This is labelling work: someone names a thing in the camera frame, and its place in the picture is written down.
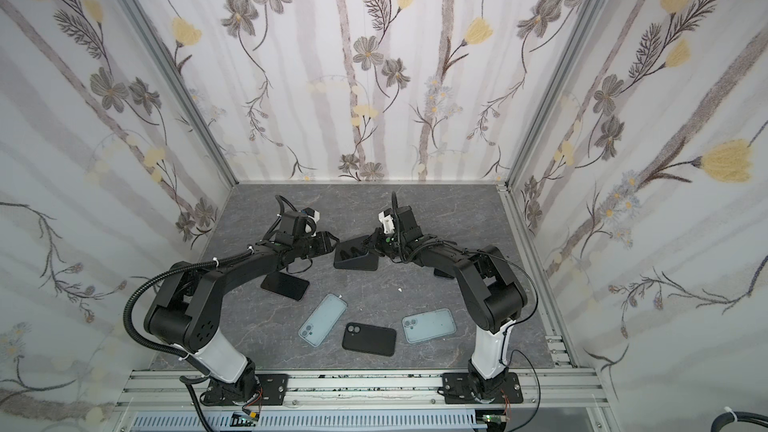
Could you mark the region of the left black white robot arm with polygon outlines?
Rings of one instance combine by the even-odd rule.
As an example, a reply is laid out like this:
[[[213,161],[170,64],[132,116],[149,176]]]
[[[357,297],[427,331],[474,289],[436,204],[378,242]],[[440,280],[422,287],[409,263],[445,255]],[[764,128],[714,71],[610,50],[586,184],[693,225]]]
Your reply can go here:
[[[128,298],[123,326],[148,349],[177,356],[208,383],[193,402],[206,406],[247,405],[262,393],[253,361],[220,331],[225,296],[262,276],[279,273],[295,260],[330,254],[339,243],[319,231],[313,209],[282,212],[265,237],[237,255],[207,262],[178,262],[148,279]]]

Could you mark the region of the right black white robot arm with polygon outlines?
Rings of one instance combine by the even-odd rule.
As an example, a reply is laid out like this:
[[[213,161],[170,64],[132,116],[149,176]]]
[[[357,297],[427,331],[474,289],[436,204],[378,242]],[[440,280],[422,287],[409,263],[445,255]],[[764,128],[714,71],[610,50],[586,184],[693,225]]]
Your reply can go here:
[[[379,214],[380,226],[362,239],[362,250],[392,261],[431,268],[454,279],[476,326],[468,362],[469,394],[489,402],[509,372],[510,335],[528,304],[524,286],[495,246],[463,248],[422,232],[409,206]]]

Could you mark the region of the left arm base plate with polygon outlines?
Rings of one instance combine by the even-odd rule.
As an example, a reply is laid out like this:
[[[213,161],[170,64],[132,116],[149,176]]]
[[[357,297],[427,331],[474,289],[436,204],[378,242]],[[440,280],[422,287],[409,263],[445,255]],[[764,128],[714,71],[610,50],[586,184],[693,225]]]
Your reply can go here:
[[[280,406],[287,389],[287,374],[246,374],[235,383],[211,379],[200,400],[205,406]]]

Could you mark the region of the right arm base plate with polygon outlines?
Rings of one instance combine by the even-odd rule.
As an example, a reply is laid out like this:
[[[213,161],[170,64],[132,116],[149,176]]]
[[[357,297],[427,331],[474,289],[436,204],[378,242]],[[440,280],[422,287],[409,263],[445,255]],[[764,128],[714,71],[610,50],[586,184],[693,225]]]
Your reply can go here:
[[[446,372],[441,376],[438,394],[446,404],[521,404],[522,386],[515,373],[508,372],[493,379],[476,373]]]

